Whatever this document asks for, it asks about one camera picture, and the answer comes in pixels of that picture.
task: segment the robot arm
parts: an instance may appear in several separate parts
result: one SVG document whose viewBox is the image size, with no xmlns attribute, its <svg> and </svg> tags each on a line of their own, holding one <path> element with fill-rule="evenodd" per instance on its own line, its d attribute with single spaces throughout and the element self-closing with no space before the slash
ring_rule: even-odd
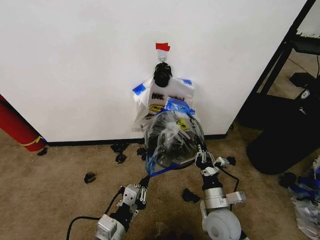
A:
<svg viewBox="0 0 320 240">
<path fill-rule="evenodd" d="M 130 221 L 146 208 L 147 187 L 149 176 L 143 178 L 139 184 L 129 184 L 126 188 L 121 187 L 122 200 L 117 204 L 116 212 L 100 218 L 95 234 L 96 240 L 121 240 L 129 229 Z"/>
<path fill-rule="evenodd" d="M 232 158 L 214 159 L 207 150 L 202 150 L 195 157 L 195 165 L 200 168 L 203 179 L 204 199 L 200 202 L 202 229 L 212 240 L 246 239 L 241 225 L 234 213 L 228 210 L 232 204 L 243 203 L 246 195 L 243 191 L 224 194 L 223 185 L 218 180 L 220 171 L 228 165 L 235 165 Z M 117 204 L 116 212 L 100 218 L 97 224 L 96 240 L 121 240 L 129 229 L 130 221 L 146 208 L 146 194 L 150 176 L 143 178 L 139 184 L 129 184 L 121 188 L 122 200 Z"/>
<path fill-rule="evenodd" d="M 218 174 L 228 165 L 235 165 L 234 158 L 218 157 L 216 160 L 210 152 L 201 149 L 195 158 L 195 165 L 200 168 L 203 179 L 204 199 L 200 202 L 202 229 L 212 240 L 239 240 L 244 233 L 234 213 L 228 210 L 231 204 L 243 203 L 246 195 L 243 191 L 224 194 L 223 185 Z"/>
</svg>

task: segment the baseboard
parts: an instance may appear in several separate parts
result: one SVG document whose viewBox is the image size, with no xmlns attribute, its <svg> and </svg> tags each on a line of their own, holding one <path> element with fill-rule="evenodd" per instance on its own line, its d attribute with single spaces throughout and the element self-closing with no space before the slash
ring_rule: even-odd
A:
<svg viewBox="0 0 320 240">
<path fill-rule="evenodd" d="M 204 139 L 224 139 L 227 134 L 205 135 Z M 129 139 L 111 139 L 111 140 L 92 140 L 92 141 L 50 141 L 47 144 L 50 147 L 62 146 L 91 146 L 91 145 L 110 145 L 110 144 L 136 144 L 144 143 L 143 138 L 129 138 Z"/>
</svg>

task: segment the black bin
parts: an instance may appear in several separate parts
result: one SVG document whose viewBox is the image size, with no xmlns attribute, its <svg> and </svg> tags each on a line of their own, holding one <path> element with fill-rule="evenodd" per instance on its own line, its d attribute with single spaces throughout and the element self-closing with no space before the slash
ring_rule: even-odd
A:
<svg viewBox="0 0 320 240">
<path fill-rule="evenodd" d="M 272 124 L 248 145 L 252 165 L 261 173 L 285 172 L 320 147 L 320 78 L 273 116 Z"/>
</svg>

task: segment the red cylinder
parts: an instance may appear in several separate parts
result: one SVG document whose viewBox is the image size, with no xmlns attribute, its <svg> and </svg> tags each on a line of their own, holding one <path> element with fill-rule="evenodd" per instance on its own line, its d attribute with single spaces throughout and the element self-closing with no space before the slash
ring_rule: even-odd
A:
<svg viewBox="0 0 320 240">
<path fill-rule="evenodd" d="M 39 151 L 46 142 L 25 120 L 11 109 L 0 95 L 0 128 L 30 152 Z"/>
</svg>

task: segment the white plastic bag on floor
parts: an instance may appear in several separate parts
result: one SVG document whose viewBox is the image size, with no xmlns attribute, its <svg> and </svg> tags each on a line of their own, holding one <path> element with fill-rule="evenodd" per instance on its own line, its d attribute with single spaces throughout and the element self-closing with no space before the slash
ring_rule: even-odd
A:
<svg viewBox="0 0 320 240">
<path fill-rule="evenodd" d="M 320 156 L 306 176 L 289 186 L 298 228 L 310 239 L 320 239 Z"/>
</svg>

